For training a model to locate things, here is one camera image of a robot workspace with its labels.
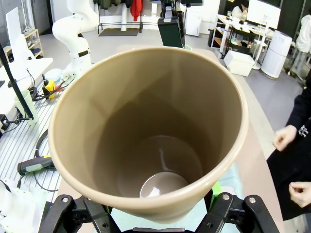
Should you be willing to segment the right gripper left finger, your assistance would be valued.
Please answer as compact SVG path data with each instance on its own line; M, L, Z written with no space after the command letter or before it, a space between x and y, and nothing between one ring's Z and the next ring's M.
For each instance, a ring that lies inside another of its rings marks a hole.
M84 223L92 223L97 233L120 233L109 208L84 196L58 196L43 215L40 233L76 233Z

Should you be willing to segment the person's left hand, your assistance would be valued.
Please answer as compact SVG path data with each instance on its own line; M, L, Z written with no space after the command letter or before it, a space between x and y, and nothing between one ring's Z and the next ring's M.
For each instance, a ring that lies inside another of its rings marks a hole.
M290 197L301 208L311 203L311 183L292 182L289 184Z

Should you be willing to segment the person's right hand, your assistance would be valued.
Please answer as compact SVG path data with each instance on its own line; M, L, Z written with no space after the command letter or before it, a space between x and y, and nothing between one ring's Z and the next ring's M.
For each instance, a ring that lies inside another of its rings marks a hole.
M297 128L293 125L285 126L276 132L273 141L274 147L278 151L283 151L296 137Z

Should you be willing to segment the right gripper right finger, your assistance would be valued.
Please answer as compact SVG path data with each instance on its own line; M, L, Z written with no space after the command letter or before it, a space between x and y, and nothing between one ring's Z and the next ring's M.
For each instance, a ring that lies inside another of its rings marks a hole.
M196 233L220 233L226 223L234 224L241 233L278 233L270 212L258 195L240 199L228 192L219 193L212 199L213 192L207 193L212 203Z

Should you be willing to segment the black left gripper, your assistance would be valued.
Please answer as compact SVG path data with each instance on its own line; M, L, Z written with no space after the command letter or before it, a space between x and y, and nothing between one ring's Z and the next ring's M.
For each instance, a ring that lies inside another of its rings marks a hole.
M162 43L168 47L192 50L185 43L185 14L179 0L161 0L161 14L157 22Z

